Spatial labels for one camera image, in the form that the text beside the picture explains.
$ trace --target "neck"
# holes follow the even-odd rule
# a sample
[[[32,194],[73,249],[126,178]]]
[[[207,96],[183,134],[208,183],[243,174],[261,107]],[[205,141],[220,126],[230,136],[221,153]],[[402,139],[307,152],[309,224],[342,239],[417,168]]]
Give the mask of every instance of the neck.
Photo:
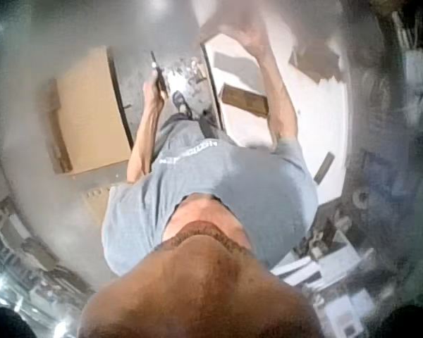
[[[235,243],[246,249],[251,249],[240,221],[219,201],[206,194],[193,194],[178,206],[164,230],[163,242],[174,237],[186,224],[195,220],[204,220],[215,224]]]

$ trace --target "foot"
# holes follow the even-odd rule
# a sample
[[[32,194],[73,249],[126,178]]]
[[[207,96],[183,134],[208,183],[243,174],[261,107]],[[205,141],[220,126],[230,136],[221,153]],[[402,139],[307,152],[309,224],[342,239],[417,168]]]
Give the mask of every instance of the foot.
[[[187,116],[188,120],[192,120],[192,111],[190,106],[186,103],[185,97],[179,91],[175,92],[172,96],[172,103],[176,106],[179,113]]]

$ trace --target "beard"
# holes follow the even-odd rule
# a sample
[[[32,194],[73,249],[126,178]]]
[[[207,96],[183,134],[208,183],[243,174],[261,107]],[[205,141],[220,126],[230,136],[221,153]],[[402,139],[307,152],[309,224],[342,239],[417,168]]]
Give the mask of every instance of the beard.
[[[192,236],[203,235],[209,236],[224,246],[232,254],[239,254],[244,256],[251,256],[249,250],[243,248],[235,243],[232,239],[228,238],[215,224],[203,220],[195,220],[186,224],[176,236],[160,243],[154,251],[169,251],[174,250],[181,245],[185,240]]]

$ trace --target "t-shirt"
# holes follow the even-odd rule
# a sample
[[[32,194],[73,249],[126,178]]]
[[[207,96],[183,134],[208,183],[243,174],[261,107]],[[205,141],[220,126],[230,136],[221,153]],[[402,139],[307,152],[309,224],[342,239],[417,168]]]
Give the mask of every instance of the t-shirt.
[[[245,228],[256,258],[273,268],[305,236],[317,190],[296,138],[275,150],[236,146],[224,133],[204,138],[195,121],[161,133],[152,171],[111,188],[102,228],[105,259],[124,275],[161,243],[166,225],[191,194],[215,196]]]

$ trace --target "cardboard sheet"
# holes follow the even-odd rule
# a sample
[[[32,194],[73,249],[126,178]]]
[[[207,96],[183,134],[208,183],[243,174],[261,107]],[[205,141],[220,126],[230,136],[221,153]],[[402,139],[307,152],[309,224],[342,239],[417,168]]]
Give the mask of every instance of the cardboard sheet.
[[[96,189],[88,190],[83,194],[83,199],[85,200],[92,217],[97,222],[98,226],[102,226],[102,223],[105,219],[106,208],[108,207],[108,199],[110,195],[110,188],[100,187]]]
[[[57,79],[59,127],[72,170],[83,173],[126,161],[130,145],[111,81],[106,48],[92,49]]]

